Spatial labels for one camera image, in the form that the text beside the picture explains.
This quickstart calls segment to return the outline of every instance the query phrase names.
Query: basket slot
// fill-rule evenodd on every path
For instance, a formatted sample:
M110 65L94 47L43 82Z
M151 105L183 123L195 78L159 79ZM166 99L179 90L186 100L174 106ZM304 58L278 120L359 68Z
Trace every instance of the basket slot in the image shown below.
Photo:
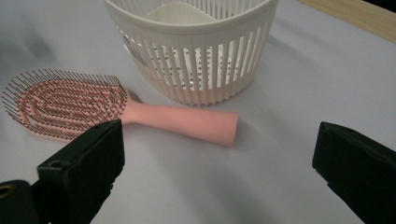
M228 1L228 17L233 17L235 15L234 9L235 9L235 4L236 1Z
M180 70L181 74L183 76L183 82L181 85L181 88L183 90L187 91L187 97L189 99L189 102L192 102L192 92L190 88L190 83L189 83L189 71L187 70L187 64L186 64L186 59L185 55L188 53L186 49L183 48L177 48L177 56L180 62Z
M254 6L253 1L246 1L246 3L247 3L247 10L253 8L253 6Z
M234 86L234 82L235 82L234 74L235 74L236 63L237 63L237 60L238 60L239 41L240 41L240 38L237 38L236 40L232 41L232 43L233 43L232 44L232 46L233 46L233 52L232 52L233 58L231 59L232 63L231 63L230 72L229 72L229 83L232 86ZM231 91L231 88L227 89L226 95L229 95L230 91Z
M221 65L221 78L220 78L220 87L225 86L225 81L227 77L227 67L228 67L228 53L230 49L230 42L222 44L221 47L223 48L222 56L220 56L220 65Z
M203 5L202 5L202 11L204 11L206 14L210 15L210 1L204 0Z
M207 14L209 14L209 15L211 15L212 17L214 17L213 16L213 14L214 14L214 3L213 3L213 1L211 1L211 0L207 0L207 2L206 2L206 13Z
M240 3L241 10L239 11L239 13L244 12L246 10L246 8L248 8L247 4L248 4L248 1L242 1L242 3Z
M212 48L212 90L218 86L218 64L219 64L219 46L215 45ZM212 91L212 101L217 99L216 91Z
M197 72L197 52L195 49L190 48L189 49L189 56L190 56L190 67L191 67L191 77L189 80L190 82L190 88L194 90L194 96L195 100L198 103L199 102L199 95L198 95L198 90L199 90L199 81L198 81L198 72Z
M231 8L230 8L231 16L237 15L238 4L239 4L239 1L233 0L233 1L231 2Z
M243 78L243 80L238 83L239 84L237 87L238 90L241 90L244 86L246 86L246 83L248 80L246 75L247 75L248 67L250 65L251 57L253 54L253 48L254 48L254 45L256 42L256 37L257 37L257 30L250 32L249 40L248 40L248 44L247 44L247 54L245 56L245 61L244 61L243 70L242 70L242 74L241 74L241 77Z
M248 48L248 37L246 35L243 35L240 37L242 39L242 45L239 47L241 49L240 55L238 56L238 65L236 68L236 74L235 74L235 82L238 84L240 83L240 79L242 77L242 68L243 68L243 62L246 57L247 53L247 48ZM239 91L239 88L237 86L233 86L232 93L235 93Z
M172 71L172 78L176 82L174 84L176 89L181 89L181 80L180 80L180 73L178 72L180 67L177 66L175 55L177 54L177 50L174 48L171 48L169 46L166 46L166 52L169 58L169 63L171 64L171 67L169 68ZM180 91L178 92L178 97L181 98L183 101L185 101L184 94L181 94Z
M204 90L204 91L207 91L209 89L208 88L208 82L209 82L208 70L210 68L208 67L209 61L207 60L207 57L208 57L207 55L210 54L210 51L207 51L207 49L210 50L210 47L209 48L206 48L206 47L200 48L202 58L201 58L201 61L199 62L199 64L201 65L202 70L198 73L198 76L202 77L202 90Z
M163 73L163 76L164 76L166 84L167 84L166 88L169 90L169 92L171 92L172 97L176 98L176 93L175 93L175 88L174 88L175 83L172 78L173 74L171 73L171 71L169 69L170 66L168 64L169 57L167 56L168 53L164 50L165 50L164 46L159 46L159 47L157 47L157 50L156 50L158 52L158 55L160 56L160 61L161 61L161 65L162 65L162 67L161 67L162 70L158 71L158 72L160 74Z
M166 92L166 94L171 95L169 88L162 85L161 82L163 81L163 73L162 67L160 64L160 55L157 53L157 46L151 42L147 42L146 46L148 48L148 52L151 55L151 60L154 62L155 72L151 72L154 79L156 80L154 83L157 87L161 89L162 92Z
M210 7L210 9L208 10L208 14L211 17L216 18L216 3L209 0L208 5Z
M195 7L198 8L198 9L200 9L200 10L202 10L202 9L203 9L203 8L202 8L202 1L201 1L201 0L197 0L197 1L196 1Z
M257 54L259 54L259 53L262 53L262 50L263 50L263 48L264 48L264 42L265 42L265 38L267 37L267 35L268 35L268 22L266 22L265 24L264 24L264 26L260 26L259 27L259 30L260 30L260 38L259 38L259 41L258 41L258 47L257 47L257 52L255 53L255 55L254 55L254 62L253 62L253 64L252 64L252 67L253 68L255 68L255 67L257 67L257 62L258 62L258 60L259 60L259 58L260 57L257 57L258 55Z
M222 5L220 6L220 19L227 18L227 0L222 1Z
M220 20L221 19L221 7L219 4L215 4L215 10L216 10L216 19Z
M149 64L149 66L147 66L146 68L142 68L142 69L145 69L145 70L148 71L147 73L145 73L144 77L147 78L148 81L149 81L150 83L154 83L155 80L156 80L156 74L154 74L154 73L152 72L152 68L154 67L154 65L153 65L153 63L152 63L152 55L151 55L151 53L149 52L148 43L147 43L146 41L142 40L140 37L137 37L136 39L137 39L138 43L140 43L140 45L142 46L143 50L144 50L144 51L147 53L147 55L148 55L147 58L148 58L148 64Z
M254 59L256 58L256 55L259 52L259 45L260 45L261 41L262 41L262 28L259 26L259 28L257 29L257 32L256 32L256 36L253 40L253 44L252 44L253 51L251 52L251 58L248 63L248 68L247 68L248 73L251 72L251 69L252 69L254 61L255 61Z

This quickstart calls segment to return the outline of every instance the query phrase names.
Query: table surface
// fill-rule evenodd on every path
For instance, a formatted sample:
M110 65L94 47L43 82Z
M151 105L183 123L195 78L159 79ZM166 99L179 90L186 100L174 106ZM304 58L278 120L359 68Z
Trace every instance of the table surface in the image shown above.
M110 74L146 104L185 106L139 74L103 1L1 1L0 88L24 71ZM92 223L361 223L312 168L321 121L396 149L396 45L281 0L246 90L206 107L236 111L232 148L138 124L123 128L126 164ZM0 182L37 181L65 143L0 112Z

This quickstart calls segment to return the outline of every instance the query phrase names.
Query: basket rim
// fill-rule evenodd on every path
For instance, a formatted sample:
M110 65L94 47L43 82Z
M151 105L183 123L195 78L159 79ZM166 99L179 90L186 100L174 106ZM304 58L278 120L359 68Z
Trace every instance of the basket rim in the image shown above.
M225 30L230 27L235 27L245 21L250 21L252 18L255 18L262 14L263 11L267 11L272 7L276 7L278 0L265 0L257 6L250 8L249 10L231 18L195 24L173 24L167 22L152 21L140 16L136 16L135 14L121 7L118 7L110 0L105 0L105 3L108 7L117 10L123 17L130 19L132 23L142 28L166 34L195 35Z

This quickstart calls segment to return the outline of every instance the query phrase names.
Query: hairbrush handle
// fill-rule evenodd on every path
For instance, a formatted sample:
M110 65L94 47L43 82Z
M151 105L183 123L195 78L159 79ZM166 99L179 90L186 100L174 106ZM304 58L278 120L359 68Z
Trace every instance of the hairbrush handle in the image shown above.
M217 143L233 145L237 113L165 105L144 105L129 101L122 113L122 123L140 123L173 133Z

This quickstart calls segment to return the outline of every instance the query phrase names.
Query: hairbrush bristle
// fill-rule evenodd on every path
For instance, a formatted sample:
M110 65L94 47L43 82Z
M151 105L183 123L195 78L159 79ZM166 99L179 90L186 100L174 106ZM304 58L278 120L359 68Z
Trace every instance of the hairbrush bristle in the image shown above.
M95 124L119 119L127 99L114 76L50 69L19 74L3 94L14 120L33 133L65 141Z

